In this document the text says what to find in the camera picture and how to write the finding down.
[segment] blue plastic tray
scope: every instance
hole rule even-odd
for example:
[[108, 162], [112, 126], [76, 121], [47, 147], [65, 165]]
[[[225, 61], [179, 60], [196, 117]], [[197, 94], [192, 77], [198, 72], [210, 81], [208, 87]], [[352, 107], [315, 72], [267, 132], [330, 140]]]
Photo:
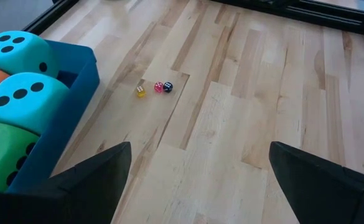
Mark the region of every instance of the blue plastic tray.
[[28, 189], [50, 177], [100, 82], [92, 49], [49, 40], [47, 42], [60, 60], [57, 79], [70, 88], [70, 93], [7, 192], [16, 193]]

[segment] light blue foam die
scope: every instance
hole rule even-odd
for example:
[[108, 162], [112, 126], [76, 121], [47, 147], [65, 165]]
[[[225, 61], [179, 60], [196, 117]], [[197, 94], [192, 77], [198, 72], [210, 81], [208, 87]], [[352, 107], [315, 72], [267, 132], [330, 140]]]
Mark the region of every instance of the light blue foam die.
[[0, 84], [0, 123], [41, 135], [69, 91], [47, 75], [12, 75]]
[[0, 70], [13, 75], [35, 72], [56, 78], [59, 64], [50, 45], [23, 31], [0, 33]]

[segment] dark blue die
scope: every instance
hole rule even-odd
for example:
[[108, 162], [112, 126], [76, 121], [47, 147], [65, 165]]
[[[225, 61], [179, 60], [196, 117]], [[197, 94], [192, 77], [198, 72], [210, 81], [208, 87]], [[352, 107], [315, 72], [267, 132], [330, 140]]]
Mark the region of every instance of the dark blue die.
[[164, 89], [165, 92], [169, 93], [172, 91], [174, 86], [170, 82], [165, 82], [162, 88]]

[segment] pink die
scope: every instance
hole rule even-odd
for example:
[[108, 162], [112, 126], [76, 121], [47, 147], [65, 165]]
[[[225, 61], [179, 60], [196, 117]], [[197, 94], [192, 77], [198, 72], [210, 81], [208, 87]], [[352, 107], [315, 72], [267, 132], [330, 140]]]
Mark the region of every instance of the pink die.
[[157, 92], [162, 92], [162, 86], [164, 86], [164, 84], [162, 84], [162, 82], [156, 82], [156, 84], [154, 85], [154, 89], [157, 91]]

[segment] yellow die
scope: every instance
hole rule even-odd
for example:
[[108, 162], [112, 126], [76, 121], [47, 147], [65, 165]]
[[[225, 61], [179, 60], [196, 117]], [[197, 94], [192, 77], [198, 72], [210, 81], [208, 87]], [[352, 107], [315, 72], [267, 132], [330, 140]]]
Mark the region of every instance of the yellow die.
[[144, 90], [144, 88], [142, 86], [138, 86], [136, 88], [136, 91], [138, 93], [138, 97], [144, 97], [146, 95], [146, 91]]

